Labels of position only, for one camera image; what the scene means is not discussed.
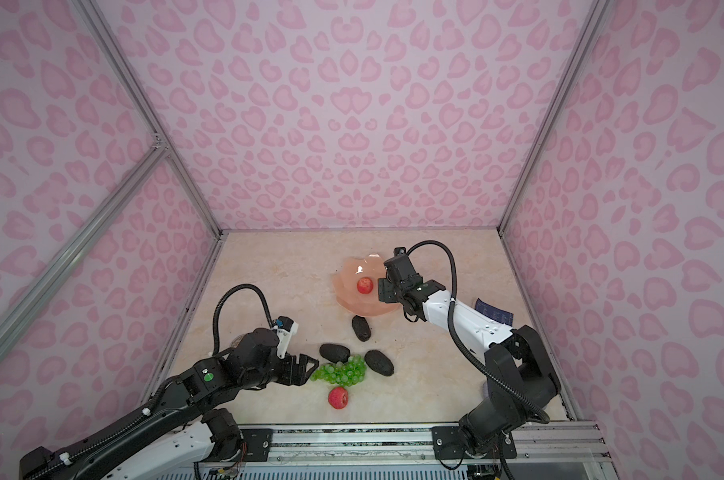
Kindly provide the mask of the dark avocado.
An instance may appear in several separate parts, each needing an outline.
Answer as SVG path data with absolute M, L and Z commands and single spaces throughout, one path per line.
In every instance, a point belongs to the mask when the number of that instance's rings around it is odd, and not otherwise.
M 372 336 L 372 331 L 365 317 L 355 315 L 351 321 L 352 330 L 356 338 L 361 342 L 367 342 Z
M 393 362 L 380 350 L 369 350 L 364 355 L 364 361 L 372 371 L 379 375 L 391 377 L 394 374 Z
M 330 363 L 346 363 L 350 356 L 350 350 L 340 344 L 324 343 L 319 347 L 319 354 Z

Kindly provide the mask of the red apple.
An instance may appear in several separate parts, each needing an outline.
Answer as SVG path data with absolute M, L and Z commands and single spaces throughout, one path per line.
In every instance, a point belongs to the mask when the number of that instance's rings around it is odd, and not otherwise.
M 371 294 L 375 288 L 375 282 L 370 277 L 360 277 L 356 283 L 357 291 L 362 295 Z
M 347 389 L 341 386 L 333 388 L 328 394 L 328 403 L 336 410 L 346 408 L 349 403 L 349 393 Z

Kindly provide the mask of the green grape bunch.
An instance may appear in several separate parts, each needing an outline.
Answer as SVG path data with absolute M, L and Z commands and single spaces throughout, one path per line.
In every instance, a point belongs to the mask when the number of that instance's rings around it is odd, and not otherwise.
M 323 381 L 340 387 L 350 387 L 361 383 L 367 372 L 367 364 L 360 356 L 351 356 L 347 362 L 326 363 L 320 365 L 311 375 L 312 381 Z

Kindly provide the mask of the red apple front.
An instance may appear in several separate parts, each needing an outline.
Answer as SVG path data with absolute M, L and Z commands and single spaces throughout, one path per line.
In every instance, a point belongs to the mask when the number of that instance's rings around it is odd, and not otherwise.
M 346 408 L 349 403 L 349 393 L 347 389 L 341 386 L 333 388 L 328 394 L 328 403 L 336 410 Z

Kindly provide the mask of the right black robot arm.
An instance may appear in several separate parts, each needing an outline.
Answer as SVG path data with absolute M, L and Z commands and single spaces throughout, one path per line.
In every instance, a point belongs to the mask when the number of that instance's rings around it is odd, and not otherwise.
M 560 395 L 561 382 L 533 328 L 500 323 L 458 301 L 446 286 L 417 273 L 404 248 L 383 265 L 379 300 L 398 303 L 406 315 L 444 329 L 485 377 L 487 397 L 458 421 L 454 451 L 499 457 L 513 444 L 512 431 L 551 422 L 546 407 Z

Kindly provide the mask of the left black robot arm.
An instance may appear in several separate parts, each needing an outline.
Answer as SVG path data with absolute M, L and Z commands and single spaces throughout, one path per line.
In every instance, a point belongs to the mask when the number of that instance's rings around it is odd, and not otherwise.
M 272 382 L 302 386 L 319 366 L 308 355 L 281 352 L 280 345 L 286 341 L 277 330 L 266 328 L 245 334 L 236 346 L 164 380 L 146 402 L 96 433 L 56 451 L 37 447 L 25 454 L 19 462 L 19 477 L 102 479 L 196 419 L 212 442 L 203 462 L 244 459 L 244 435 L 221 406 L 242 391 L 263 390 Z

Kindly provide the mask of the pink flower-shaped fruit bowl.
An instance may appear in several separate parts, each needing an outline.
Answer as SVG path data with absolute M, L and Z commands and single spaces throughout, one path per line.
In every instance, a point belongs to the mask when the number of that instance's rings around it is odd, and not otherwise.
M 376 317 L 395 311 L 396 303 L 384 303 L 378 297 L 378 280 L 385 277 L 383 262 L 378 254 L 343 260 L 332 278 L 336 301 L 361 317 Z

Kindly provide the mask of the dark blue booklet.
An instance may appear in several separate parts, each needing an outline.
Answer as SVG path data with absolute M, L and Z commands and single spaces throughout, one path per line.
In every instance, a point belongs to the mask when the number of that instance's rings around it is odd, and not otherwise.
M 513 325 L 514 314 L 512 312 L 495 307 L 480 298 L 476 299 L 474 309 L 495 322 L 507 326 Z

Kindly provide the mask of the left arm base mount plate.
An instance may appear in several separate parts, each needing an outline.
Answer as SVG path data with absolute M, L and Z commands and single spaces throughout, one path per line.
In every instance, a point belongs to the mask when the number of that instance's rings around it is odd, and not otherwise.
M 274 430 L 271 428 L 244 428 L 241 430 L 244 463 L 264 463 L 268 461 Z

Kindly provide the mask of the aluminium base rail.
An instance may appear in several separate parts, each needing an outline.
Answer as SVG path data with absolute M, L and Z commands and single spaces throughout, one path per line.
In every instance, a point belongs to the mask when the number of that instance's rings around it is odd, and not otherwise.
M 434 456 L 430 428 L 454 423 L 247 425 L 271 428 L 267 462 L 183 466 L 170 479 L 614 479 L 613 460 L 591 422 L 528 424 L 513 432 L 517 458 Z

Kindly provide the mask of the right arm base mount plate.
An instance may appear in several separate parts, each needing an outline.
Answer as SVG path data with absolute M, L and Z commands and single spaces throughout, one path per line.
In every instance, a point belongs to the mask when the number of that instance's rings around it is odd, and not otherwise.
M 477 437 L 460 426 L 430 428 L 432 449 L 437 460 L 506 460 L 517 458 L 517 449 L 510 433 Z

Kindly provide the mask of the diagonal aluminium frame bar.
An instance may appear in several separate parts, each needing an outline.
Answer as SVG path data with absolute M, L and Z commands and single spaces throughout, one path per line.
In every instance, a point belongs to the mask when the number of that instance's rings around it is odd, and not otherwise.
M 0 364 L 166 157 L 159 140 L 0 317 Z

